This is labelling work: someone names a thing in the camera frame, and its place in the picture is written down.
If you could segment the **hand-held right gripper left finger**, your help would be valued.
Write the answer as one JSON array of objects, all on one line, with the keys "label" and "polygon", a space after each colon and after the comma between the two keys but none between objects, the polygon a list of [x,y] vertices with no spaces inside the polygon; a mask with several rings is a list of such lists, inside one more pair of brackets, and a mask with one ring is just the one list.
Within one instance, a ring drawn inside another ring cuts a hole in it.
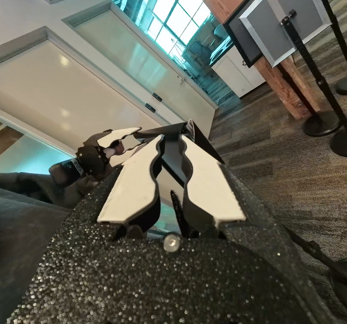
[{"label": "hand-held right gripper left finger", "polygon": [[164,135],[126,160],[97,218],[98,223],[153,226],[160,217],[157,177],[162,171]]}]

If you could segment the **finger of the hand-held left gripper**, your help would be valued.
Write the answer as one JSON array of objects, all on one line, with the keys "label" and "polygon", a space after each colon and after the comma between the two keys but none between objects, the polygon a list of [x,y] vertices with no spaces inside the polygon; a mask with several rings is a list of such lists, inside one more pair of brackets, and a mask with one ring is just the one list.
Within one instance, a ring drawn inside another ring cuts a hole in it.
[{"label": "finger of the hand-held left gripper", "polygon": [[108,147],[108,161],[111,167],[115,167],[124,163],[138,151],[144,148],[147,144],[140,143],[133,148],[126,149],[123,143],[113,143]]},{"label": "finger of the hand-held left gripper", "polygon": [[141,127],[131,127],[120,130],[110,131],[107,135],[102,136],[97,140],[98,146],[102,148],[113,148],[115,144],[119,144],[120,141],[125,139],[129,135],[133,135],[134,133],[141,131]]}]

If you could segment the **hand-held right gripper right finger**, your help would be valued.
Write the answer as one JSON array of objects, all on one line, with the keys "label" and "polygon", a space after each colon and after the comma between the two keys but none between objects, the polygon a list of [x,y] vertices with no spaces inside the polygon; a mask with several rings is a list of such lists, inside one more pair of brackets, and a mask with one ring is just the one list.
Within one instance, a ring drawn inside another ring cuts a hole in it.
[{"label": "hand-held right gripper right finger", "polygon": [[182,209],[188,224],[203,232],[219,230],[223,223],[246,221],[222,164],[185,135],[181,135],[181,156],[186,176]]}]

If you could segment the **black snap frame sign stand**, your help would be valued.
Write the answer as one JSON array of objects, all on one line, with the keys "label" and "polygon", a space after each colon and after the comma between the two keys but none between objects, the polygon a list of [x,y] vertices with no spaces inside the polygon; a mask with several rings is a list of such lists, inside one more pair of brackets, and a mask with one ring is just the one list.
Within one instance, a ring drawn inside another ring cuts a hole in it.
[{"label": "black snap frame sign stand", "polygon": [[[183,186],[183,179],[187,178],[183,170],[179,170],[179,160],[181,155],[178,155],[178,142],[179,135],[185,135],[193,141],[197,146],[203,149],[206,153],[211,155],[217,162],[224,164],[222,158],[218,155],[216,150],[210,144],[209,140],[202,134],[197,125],[192,121],[169,125],[166,127],[159,127],[145,131],[137,131],[134,133],[134,138],[141,143],[149,143],[156,136],[164,134],[169,139],[169,154],[164,158],[164,167],[173,175],[174,179]],[[290,239],[301,247],[303,251],[309,254],[312,258],[318,260],[330,269],[329,282],[331,287],[339,299],[339,301],[346,307],[347,306],[347,287],[346,287],[346,258],[339,261],[333,261],[321,250],[319,244],[315,241],[307,241],[301,236],[297,235],[294,231],[287,226],[282,225],[287,231]]]}]

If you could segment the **frosted glass door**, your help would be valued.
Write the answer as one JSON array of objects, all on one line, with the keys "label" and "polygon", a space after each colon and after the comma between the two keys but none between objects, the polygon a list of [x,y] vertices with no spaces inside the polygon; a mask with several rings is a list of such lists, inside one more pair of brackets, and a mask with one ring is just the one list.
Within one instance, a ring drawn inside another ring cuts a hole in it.
[{"label": "frosted glass door", "polygon": [[1,122],[68,155],[107,129],[181,122],[151,113],[47,27],[1,44]]},{"label": "frosted glass door", "polygon": [[[111,0],[63,19],[83,40],[123,72],[134,85],[125,88],[145,111],[164,125],[190,119],[209,138],[216,104],[195,88],[191,79]],[[177,75],[185,77],[180,85]],[[162,98],[157,101],[152,94]],[[152,113],[148,103],[156,109]]]}]

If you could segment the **person's torso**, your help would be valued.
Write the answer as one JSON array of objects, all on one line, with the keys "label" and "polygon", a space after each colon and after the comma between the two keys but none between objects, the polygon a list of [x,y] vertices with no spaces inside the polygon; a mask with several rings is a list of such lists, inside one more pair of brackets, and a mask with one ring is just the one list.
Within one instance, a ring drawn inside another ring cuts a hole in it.
[{"label": "person's torso", "polygon": [[1,189],[0,322],[21,303],[48,244],[71,210]]}]

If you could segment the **white recycling cabinet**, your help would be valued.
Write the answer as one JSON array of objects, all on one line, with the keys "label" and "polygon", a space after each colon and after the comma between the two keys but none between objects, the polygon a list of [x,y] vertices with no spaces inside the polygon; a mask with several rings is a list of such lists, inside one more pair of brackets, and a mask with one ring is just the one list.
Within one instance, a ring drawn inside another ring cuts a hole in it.
[{"label": "white recycling cabinet", "polygon": [[266,83],[256,68],[247,66],[229,36],[212,52],[210,66],[240,99]]}]

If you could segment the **large window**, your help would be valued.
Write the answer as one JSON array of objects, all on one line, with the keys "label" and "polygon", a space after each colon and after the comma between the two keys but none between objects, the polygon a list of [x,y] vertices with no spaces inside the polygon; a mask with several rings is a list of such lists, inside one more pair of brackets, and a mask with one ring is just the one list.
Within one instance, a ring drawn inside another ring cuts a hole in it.
[{"label": "large window", "polygon": [[210,16],[202,0],[114,0],[169,57],[183,60],[193,35]]}]

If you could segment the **group of floor sign stands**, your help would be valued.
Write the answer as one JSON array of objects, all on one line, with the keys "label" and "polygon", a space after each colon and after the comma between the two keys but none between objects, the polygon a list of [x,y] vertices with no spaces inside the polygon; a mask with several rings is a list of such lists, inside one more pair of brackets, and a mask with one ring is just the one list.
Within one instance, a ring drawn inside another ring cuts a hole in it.
[{"label": "group of floor sign stands", "polygon": [[[331,150],[347,156],[346,115],[334,97],[305,44],[331,27],[346,57],[346,42],[328,0],[243,0],[224,23],[246,65],[252,67],[265,57],[272,68],[277,67],[293,87],[299,99],[311,113],[302,126],[304,133],[321,137],[335,133]],[[284,68],[284,61],[298,51],[312,73],[317,86],[332,107],[332,111],[315,112]]]}]

